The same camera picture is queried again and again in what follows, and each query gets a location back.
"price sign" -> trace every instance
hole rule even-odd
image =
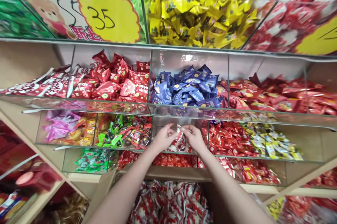
[[[77,0],[91,30],[104,41],[140,40],[139,16],[130,0]]]
[[[322,55],[337,50],[337,16],[317,28],[313,34],[303,39],[296,47],[301,54]]]

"candy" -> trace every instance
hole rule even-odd
[[[195,183],[143,182],[128,222],[212,223],[206,198]]]

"finger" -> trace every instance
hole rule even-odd
[[[173,122],[172,123],[168,123],[166,126],[163,127],[163,129],[167,131],[170,127],[173,126],[173,124],[174,124]]]
[[[185,127],[181,127],[181,131],[183,132],[184,135],[186,135],[187,138],[192,136],[191,132],[189,129],[186,129]]]
[[[196,127],[194,125],[191,125],[191,124],[185,125],[185,126],[183,126],[183,128],[185,128],[187,130],[190,130],[192,132],[192,134],[195,133],[195,131],[196,131]]]
[[[174,131],[173,129],[169,129],[169,130],[167,131],[167,134],[169,134],[169,135],[172,135],[172,134],[174,134],[174,133],[176,133],[176,131]]]

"cartoon bear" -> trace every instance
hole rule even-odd
[[[55,33],[67,36],[76,40],[76,36],[59,12],[57,6],[49,0],[27,0],[35,9],[35,11],[43,18],[43,21]]]

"white and red candy wrapper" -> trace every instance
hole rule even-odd
[[[253,7],[258,11],[258,18],[262,20],[276,1],[253,0]],[[312,34],[321,24],[325,24],[337,14],[337,0],[278,1],[244,49],[296,53],[296,47],[304,37]],[[283,36],[283,40],[286,40],[285,43],[288,45],[280,46],[277,38],[291,30],[297,31],[297,33],[291,33],[297,36]]]
[[[195,183],[143,182],[127,223],[212,223],[206,198]]]

